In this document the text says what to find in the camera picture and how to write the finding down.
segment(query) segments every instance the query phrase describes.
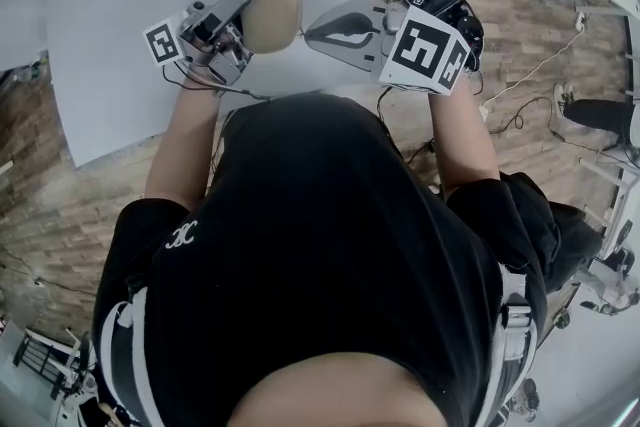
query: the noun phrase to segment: white strap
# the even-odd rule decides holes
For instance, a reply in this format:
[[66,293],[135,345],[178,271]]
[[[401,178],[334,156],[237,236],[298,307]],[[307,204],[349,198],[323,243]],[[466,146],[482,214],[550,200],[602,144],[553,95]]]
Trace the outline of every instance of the white strap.
[[118,317],[118,309],[123,305],[128,304],[125,301],[119,302],[109,312],[104,325],[102,326],[102,333],[100,335],[100,367],[102,369],[102,375],[107,388],[111,392],[111,395],[120,405],[124,405],[118,394],[116,393],[116,387],[113,385],[113,374],[111,372],[111,342],[113,339],[113,330],[115,329],[116,320]]
[[482,401],[482,408],[475,422],[475,427],[484,427],[489,420],[505,361],[522,359],[527,346],[529,347],[527,359],[520,370],[518,379],[516,379],[516,382],[509,390],[503,404],[513,396],[520,384],[522,384],[522,381],[533,364],[538,343],[538,330],[532,318],[531,308],[528,305],[507,304],[513,294],[518,294],[523,298],[525,297],[527,284],[526,275],[512,273],[504,265],[500,265],[500,273],[502,275],[502,305],[507,308],[507,326],[505,328],[502,325],[503,313],[501,313],[498,317],[493,335],[489,383],[487,384],[487,390]]
[[531,325],[529,326],[529,333],[531,333],[531,339],[529,340],[529,352],[527,353],[527,360],[524,362],[524,366],[520,371],[520,375],[513,386],[511,387],[511,391],[507,394],[504,401],[508,402],[511,397],[516,393],[522,381],[524,381],[525,377],[529,370],[531,370],[531,365],[533,365],[533,358],[536,355],[536,349],[538,347],[538,328],[536,327],[536,323],[531,320]]
[[482,409],[476,420],[475,427],[484,427],[489,419],[493,403],[500,384],[502,366],[504,365],[504,347],[506,343],[504,328],[502,327],[502,315],[499,316],[496,329],[493,335],[493,347],[491,350],[491,372],[489,373],[489,383],[487,391],[482,401]]
[[144,353],[144,315],[147,303],[147,287],[133,296],[133,375],[136,380],[138,397],[151,427],[164,427],[156,407]]

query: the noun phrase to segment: white logo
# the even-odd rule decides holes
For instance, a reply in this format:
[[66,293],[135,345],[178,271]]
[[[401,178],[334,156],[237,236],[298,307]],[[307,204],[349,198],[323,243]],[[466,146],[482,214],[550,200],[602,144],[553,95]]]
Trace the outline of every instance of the white logo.
[[462,56],[458,54],[455,63],[447,64],[447,68],[444,70],[444,78],[448,81],[451,81],[451,79],[453,78],[453,74],[460,69],[460,66],[462,66]]
[[194,226],[198,226],[198,221],[191,221],[190,223],[183,224],[176,231],[173,232],[176,239],[171,244],[166,244],[164,247],[167,249],[173,249],[174,247],[180,247],[183,244],[186,246],[187,244],[191,244],[193,242],[193,237],[187,238],[187,233]]
[[420,35],[420,31],[418,29],[411,29],[411,36],[415,39],[413,40],[413,46],[411,50],[403,50],[402,56],[403,59],[408,59],[409,61],[415,62],[418,58],[418,53],[420,50],[424,49],[425,54],[422,58],[422,66],[428,68],[431,66],[431,61],[433,61],[433,56],[436,54],[437,46],[431,43],[430,41],[425,41],[423,39],[418,39]]

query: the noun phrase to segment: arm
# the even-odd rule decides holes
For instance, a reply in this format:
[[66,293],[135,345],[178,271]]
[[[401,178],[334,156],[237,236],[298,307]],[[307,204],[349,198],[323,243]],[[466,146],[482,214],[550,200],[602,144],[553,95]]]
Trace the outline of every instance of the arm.
[[498,157],[467,76],[458,78],[451,96],[430,95],[429,104],[445,195],[467,183],[499,180]]
[[[185,80],[185,85],[200,87]],[[220,99],[211,91],[182,89],[156,153],[144,195],[193,209],[204,196]]]

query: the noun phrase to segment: shoulder strap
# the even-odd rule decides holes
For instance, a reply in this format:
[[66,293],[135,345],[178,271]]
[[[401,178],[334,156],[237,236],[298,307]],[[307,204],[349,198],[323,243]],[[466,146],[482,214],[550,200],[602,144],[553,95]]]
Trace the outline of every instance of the shoulder strap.
[[518,378],[499,406],[513,396],[524,380],[533,364],[538,343],[536,323],[531,314],[531,307],[525,299],[526,275],[512,273],[504,265],[500,265],[500,272],[502,274],[502,309],[493,336],[489,382],[475,427],[484,427],[493,419],[504,363],[524,358]]
[[134,414],[145,427],[164,427],[147,373],[146,302],[144,287],[133,295],[131,303],[120,302],[111,309],[100,336],[100,365],[107,388],[129,414]]

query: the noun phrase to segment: leg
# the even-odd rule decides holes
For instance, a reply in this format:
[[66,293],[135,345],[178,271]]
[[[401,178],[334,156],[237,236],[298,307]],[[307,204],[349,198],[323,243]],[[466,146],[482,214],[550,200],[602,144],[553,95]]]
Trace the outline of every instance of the leg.
[[576,100],[562,111],[565,118],[585,127],[608,130],[629,140],[633,105],[611,100]]
[[584,13],[586,15],[611,15],[611,16],[628,16],[624,9],[619,7],[592,7],[592,6],[576,6],[578,13]]

